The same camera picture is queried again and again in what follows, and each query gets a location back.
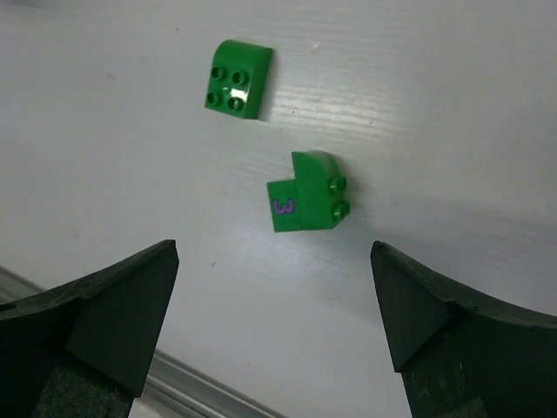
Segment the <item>green lego brick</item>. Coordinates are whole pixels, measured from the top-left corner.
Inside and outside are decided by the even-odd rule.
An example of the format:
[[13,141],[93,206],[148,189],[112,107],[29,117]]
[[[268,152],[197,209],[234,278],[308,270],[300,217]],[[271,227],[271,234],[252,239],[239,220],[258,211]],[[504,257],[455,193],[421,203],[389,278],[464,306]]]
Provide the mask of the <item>green lego brick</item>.
[[348,213],[346,177],[326,152],[293,152],[292,163],[304,229],[333,229]]
[[301,230],[296,181],[272,181],[267,183],[267,191],[275,233]]
[[212,59],[205,107],[244,119],[257,119],[272,49],[224,41]]
[[350,213],[336,161],[326,152],[293,152],[292,164],[294,180],[267,183],[275,232],[333,229]]

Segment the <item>curved green block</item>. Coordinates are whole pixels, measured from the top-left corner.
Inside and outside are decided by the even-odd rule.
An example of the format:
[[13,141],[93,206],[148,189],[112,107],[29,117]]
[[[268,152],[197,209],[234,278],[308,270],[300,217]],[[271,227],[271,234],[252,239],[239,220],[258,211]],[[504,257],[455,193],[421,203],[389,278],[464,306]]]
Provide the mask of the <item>curved green block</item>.
[[272,49],[226,40],[215,52],[205,107],[237,118],[257,119]]
[[267,183],[277,233],[333,229],[350,212],[346,178],[327,152],[293,152],[294,180]]

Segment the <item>toy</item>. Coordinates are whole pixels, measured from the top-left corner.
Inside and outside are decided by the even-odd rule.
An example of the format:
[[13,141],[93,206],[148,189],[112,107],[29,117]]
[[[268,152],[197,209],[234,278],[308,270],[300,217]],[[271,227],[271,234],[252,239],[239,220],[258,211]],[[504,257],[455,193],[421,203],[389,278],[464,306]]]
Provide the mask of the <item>toy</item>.
[[224,41],[212,59],[205,107],[244,119],[257,119],[272,49]]
[[267,183],[275,232],[333,229],[350,213],[336,161],[326,152],[293,152],[292,164],[294,179]]

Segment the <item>purple number 3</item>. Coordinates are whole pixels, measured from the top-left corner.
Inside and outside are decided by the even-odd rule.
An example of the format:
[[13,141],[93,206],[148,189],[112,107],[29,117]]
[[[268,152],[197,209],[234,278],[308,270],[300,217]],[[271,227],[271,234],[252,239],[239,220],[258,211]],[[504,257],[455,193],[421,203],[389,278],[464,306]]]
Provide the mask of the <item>purple number 3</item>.
[[286,215],[287,213],[292,213],[294,212],[294,207],[295,205],[293,199],[288,199],[288,203],[284,203],[283,205],[281,205],[276,199],[272,202],[272,209],[278,215]]

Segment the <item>green building block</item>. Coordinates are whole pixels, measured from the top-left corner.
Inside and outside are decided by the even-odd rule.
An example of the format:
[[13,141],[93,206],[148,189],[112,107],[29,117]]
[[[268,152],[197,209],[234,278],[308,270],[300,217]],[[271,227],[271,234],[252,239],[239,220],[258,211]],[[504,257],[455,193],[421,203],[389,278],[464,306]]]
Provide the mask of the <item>green building block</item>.
[[293,152],[294,180],[267,183],[275,232],[333,229],[348,213],[346,177],[320,151]]
[[257,119],[272,49],[224,41],[212,59],[205,107],[244,119]]

